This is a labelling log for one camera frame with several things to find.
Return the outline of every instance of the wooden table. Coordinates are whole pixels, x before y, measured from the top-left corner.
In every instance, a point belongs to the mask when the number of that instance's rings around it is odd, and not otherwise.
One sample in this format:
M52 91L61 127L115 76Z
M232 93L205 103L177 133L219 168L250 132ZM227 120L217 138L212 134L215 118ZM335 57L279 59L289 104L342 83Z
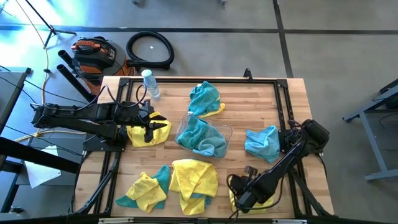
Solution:
M295 119L301 123L311 118L311 111L305 91L304 80L301 78L287 79L289 84L290 99ZM118 91L119 77L105 77L103 85L109 86L111 93L116 97ZM136 88L140 83L134 82L132 101L135 101ZM229 217L231 205L229 204L226 176L228 174L244 174L244 167L253 166L262 172L272 167L275 163L258 159L244 150L246 130L260 131L270 125L279 127L279 117L276 110L276 100L273 85L250 84L250 83L215 83L214 86L220 92L221 102L226 104L224 112L211 116L207 119L217 120L233 127L233 135L226 156L222 159L202 157L190 151L182 149L175 141L175 133L182 117L187 112L190 102L189 93L196 83L159 83L161 92L160 101L151 101L156 111L159 111L171 123L172 129L168 140L152 147L134 148L128 142L126 150L122 153L121 163L118 171L115 199L123 196L129 187L139 178L141 172L154 175L162 165L168 165L172 169L172 162L178 159L198 158L214 164L218 173L218 193L204 214L198 217ZM104 91L99 97L99 103L111 101L108 93ZM93 193L98 185L103 163L104 152L93 152L82 165L76 188L75 209L80 208ZM333 213L330 200L328 184L320 159L309 155L303 159L305 176L308 188L326 211ZM242 215L240 218L293 218L292 199L289 190L289 181L285 177L283 183L283 195L280 202L273 208L268 209L262 215ZM302 205L302 194L297 187L299 202ZM106 203L108 189L104 190L102 207ZM184 217L182 213L178 193L169 191L166 206L163 210L153 209L151 213L145 213L138 208L126 208L113 204L112 216L152 216L152 217Z

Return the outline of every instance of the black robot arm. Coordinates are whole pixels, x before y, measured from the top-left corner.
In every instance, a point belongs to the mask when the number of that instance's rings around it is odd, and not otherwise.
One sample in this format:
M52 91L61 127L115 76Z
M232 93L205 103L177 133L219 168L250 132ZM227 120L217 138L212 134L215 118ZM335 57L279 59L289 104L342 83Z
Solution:
M257 169L247 166L249 176L232 175L229 184L236 196L236 207L247 213L256 202L265 203L274 194L279 179L292 169L299 160L310 153L318 152L329 140L329 132L314 120L306 120L301 129L294 128L286 141L292 145L286 155L270 170L257 175Z
M150 121L166 119L160 115L150 116L154 108L149 100L141 108L133 102L93 103L83 107L47 103L32 104L32 107L35 111L32 120L35 128L69 128L97 135L104 141L121 140L120 130L124 126L140 126L146 129L145 142L149 142L153 138L153 130L165 126Z

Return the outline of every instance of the vacuum hose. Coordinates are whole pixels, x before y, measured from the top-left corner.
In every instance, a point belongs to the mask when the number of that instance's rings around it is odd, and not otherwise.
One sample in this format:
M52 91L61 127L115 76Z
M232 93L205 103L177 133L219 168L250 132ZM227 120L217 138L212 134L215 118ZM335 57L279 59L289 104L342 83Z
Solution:
M140 39L141 37L155 37L156 39L162 41L163 44L167 47L167 50L169 51L169 58L163 62L148 62L144 59L137 57L132 52L132 45L136 40ZM156 32L143 31L135 34L127 42L126 51L129 57L131 58L131 60L127 61L127 66L136 67L137 70L140 69L141 67L163 68L165 70L168 70L170 68L170 64L174 61L174 50L172 45L163 35Z

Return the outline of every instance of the concrete floor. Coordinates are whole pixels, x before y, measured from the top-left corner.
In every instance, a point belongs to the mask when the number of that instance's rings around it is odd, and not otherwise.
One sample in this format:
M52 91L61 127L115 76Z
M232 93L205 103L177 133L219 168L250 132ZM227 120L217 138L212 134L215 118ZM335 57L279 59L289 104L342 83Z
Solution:
M41 24L24 1L20 2L34 22ZM111 0L31 2L40 12L45 12L43 16L54 25L277 28L271 0L227 0L225 8L217 4L217 0L146 0L139 7L128 0L117 4L111 4ZM398 29L397 1L393 0L280 0L279 6L285 29ZM8 2L5 10L14 16L0 13L0 25L28 23L14 1ZM47 36L46 32L40 33L42 37ZM78 32L77 37L68 34L53 37L49 43L50 69L56 71L55 67L62 63L57 52L69 49L81 35L102 35L124 48L133 34ZM163 35L172 43L176 56L170 71L155 71L156 75L240 77L249 67L255 77L286 77L278 34ZM1 65L32 67L35 72L29 80L41 84L45 53L34 30L29 26L19 31L2 30L0 37L0 49L8 52L0 55ZM398 178L364 180L364 175L379 170L374 154L362 124L358 121L345 124L341 120L344 114L369 101L378 89L397 78L397 38L396 35L286 35L293 75L304 78L313 118L331 132L324 160L335 213L341 217L398 222ZM140 40L134 50L148 60L166 57L164 47L153 39ZM35 100L40 100L37 89L28 85L25 88ZM57 72L52 74L47 89L82 100ZM71 103L47 95L46 100ZM22 119L26 125L19 129L29 133L35 131L29 124L32 115L26 106L29 102L28 97L21 95L17 108L23 112L13 114L8 125L16 125L17 119ZM359 137L353 139L353 132ZM20 136L10 130L5 130L4 135L8 138Z

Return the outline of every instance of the water bottle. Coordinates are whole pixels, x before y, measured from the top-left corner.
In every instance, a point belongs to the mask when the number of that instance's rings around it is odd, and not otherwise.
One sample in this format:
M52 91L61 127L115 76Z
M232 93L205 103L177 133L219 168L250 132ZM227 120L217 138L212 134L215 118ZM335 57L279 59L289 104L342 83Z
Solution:
M142 77L144 77L144 84L147 86L147 90L150 94L150 97L154 100L160 99L160 91L157 86L156 79L152 75L152 71L149 69L145 69L141 72Z

